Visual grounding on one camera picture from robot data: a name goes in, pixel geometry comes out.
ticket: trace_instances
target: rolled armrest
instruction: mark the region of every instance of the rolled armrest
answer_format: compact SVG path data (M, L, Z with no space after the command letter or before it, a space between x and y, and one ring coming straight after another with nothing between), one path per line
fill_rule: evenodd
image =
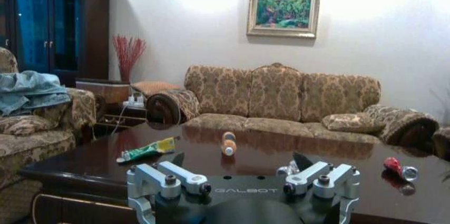
M375 120L386 123L385 129L377 134L379 139L390 145L420 147L440 128L432 115L414 110L398 109L379 104L371 105L365 112Z
M146 107L148 120L165 124L185 123L201 114L201 104L194 92L189 90L159 91L147 99Z
M436 155L450 160L450 126L441 128L433 135Z

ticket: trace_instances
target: dark wooden table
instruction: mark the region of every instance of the dark wooden table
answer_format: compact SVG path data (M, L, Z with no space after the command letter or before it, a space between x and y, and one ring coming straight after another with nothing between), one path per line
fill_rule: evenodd
M383 144L291 137L265 132L237 133L234 158L219 149L223 131L142 124L91 144L27 166L20 174L44 184L32 204L38 223L132 223L127 207L126 171L136 163L115 162L120 151L170 136L181 136L183 167L205 175L273 176L297 150L335 165L355 165L362 174L361 202L351 223L450 223L450 163L420 151ZM414 185L385 172L386 157L420 170Z

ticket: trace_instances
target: small bottle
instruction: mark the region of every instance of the small bottle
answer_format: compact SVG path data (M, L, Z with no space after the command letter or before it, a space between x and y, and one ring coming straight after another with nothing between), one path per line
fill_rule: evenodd
M233 132L226 132L222 136L222 153L227 156L233 156L237 152L237 136Z

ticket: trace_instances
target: picture frame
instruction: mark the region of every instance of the picture frame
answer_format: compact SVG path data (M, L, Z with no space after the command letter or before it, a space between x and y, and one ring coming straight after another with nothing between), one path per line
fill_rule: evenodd
M247 35L315 38L321 0L250 0Z

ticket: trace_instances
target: blue cloth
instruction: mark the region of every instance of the blue cloth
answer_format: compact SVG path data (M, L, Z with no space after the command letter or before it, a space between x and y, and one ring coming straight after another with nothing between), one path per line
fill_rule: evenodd
M0 115L30 114L35 108L70 101L58 76L35 71L0 74Z

